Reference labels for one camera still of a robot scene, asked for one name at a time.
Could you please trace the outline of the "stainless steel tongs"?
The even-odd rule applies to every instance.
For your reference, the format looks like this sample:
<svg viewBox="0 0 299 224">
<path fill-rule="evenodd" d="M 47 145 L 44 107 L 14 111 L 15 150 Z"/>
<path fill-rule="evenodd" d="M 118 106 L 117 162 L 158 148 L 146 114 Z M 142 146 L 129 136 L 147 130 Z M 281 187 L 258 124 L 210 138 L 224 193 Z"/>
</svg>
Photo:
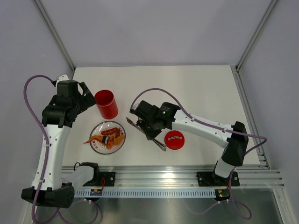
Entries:
<svg viewBox="0 0 299 224">
<path fill-rule="evenodd" d="M 137 130 L 139 130 L 141 133 L 143 133 L 145 135 L 145 132 L 137 125 L 135 124 L 131 119 L 129 119 L 128 117 L 126 117 L 126 121 L 133 127 L 135 127 Z M 162 151 L 166 152 L 166 145 L 163 144 L 162 142 L 156 140 L 156 139 L 149 139 L 146 136 L 147 140 L 154 142 Z"/>
</svg>

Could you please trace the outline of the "black seaweed sushi roll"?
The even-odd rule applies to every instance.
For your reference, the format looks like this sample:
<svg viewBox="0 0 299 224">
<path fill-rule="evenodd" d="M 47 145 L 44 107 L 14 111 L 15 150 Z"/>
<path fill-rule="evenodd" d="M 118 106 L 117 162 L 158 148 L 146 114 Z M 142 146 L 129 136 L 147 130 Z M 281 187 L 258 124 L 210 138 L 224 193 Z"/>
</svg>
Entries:
<svg viewBox="0 0 299 224">
<path fill-rule="evenodd" d="M 109 136 L 103 136 L 101 143 L 106 145 L 109 141 L 109 138 Z"/>
</svg>

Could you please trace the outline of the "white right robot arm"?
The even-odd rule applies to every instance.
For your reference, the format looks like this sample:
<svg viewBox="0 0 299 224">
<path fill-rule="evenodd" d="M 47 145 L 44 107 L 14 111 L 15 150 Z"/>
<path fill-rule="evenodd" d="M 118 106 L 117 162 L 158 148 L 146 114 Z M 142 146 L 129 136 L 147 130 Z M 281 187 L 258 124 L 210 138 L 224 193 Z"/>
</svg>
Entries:
<svg viewBox="0 0 299 224">
<path fill-rule="evenodd" d="M 142 100 L 133 102 L 129 112 L 138 120 L 133 122 L 126 118 L 128 124 L 144 135 L 144 139 L 154 142 L 162 151 L 179 150 L 185 145 L 182 132 L 205 138 L 224 149 L 211 174 L 212 180 L 224 185 L 232 176 L 233 169 L 243 165 L 249 135 L 245 125 L 234 125 L 201 120 L 189 114 L 179 102 L 164 102 L 160 107 Z"/>
</svg>

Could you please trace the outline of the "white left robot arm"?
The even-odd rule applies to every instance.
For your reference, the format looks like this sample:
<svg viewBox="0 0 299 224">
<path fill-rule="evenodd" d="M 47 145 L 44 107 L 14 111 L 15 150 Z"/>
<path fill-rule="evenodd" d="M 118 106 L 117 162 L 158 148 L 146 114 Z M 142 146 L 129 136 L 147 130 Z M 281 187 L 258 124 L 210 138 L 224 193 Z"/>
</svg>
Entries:
<svg viewBox="0 0 299 224">
<path fill-rule="evenodd" d="M 34 180 L 21 192 L 21 198 L 34 206 L 69 208 L 77 189 L 101 180 L 99 166 L 82 162 L 67 178 L 62 178 L 64 151 L 77 116 L 96 104 L 86 84 L 74 80 L 55 81 L 57 94 L 38 121 L 43 133 L 43 146 Z"/>
</svg>

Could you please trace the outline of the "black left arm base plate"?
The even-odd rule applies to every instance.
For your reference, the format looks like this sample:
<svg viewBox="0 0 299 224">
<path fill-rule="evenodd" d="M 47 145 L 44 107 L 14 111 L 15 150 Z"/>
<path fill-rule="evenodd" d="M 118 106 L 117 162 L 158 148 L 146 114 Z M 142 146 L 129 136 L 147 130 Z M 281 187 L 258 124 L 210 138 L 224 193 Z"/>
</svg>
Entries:
<svg viewBox="0 0 299 224">
<path fill-rule="evenodd" d="M 100 171 L 100 174 L 93 178 L 91 181 L 88 181 L 83 186 L 84 187 L 113 187 L 115 183 L 115 172 L 108 171 L 108 172 L 102 172 Z"/>
</svg>

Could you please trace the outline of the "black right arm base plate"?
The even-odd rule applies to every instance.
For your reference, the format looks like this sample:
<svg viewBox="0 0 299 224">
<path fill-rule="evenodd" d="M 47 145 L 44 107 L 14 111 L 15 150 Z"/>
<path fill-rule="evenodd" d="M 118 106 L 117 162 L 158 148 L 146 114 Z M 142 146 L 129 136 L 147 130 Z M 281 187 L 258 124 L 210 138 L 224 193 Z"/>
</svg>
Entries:
<svg viewBox="0 0 299 224">
<path fill-rule="evenodd" d="M 196 177 L 199 187 L 238 187 L 240 186 L 237 172 L 233 172 L 231 182 L 230 177 L 223 178 L 217 176 L 212 171 L 197 172 Z"/>
</svg>

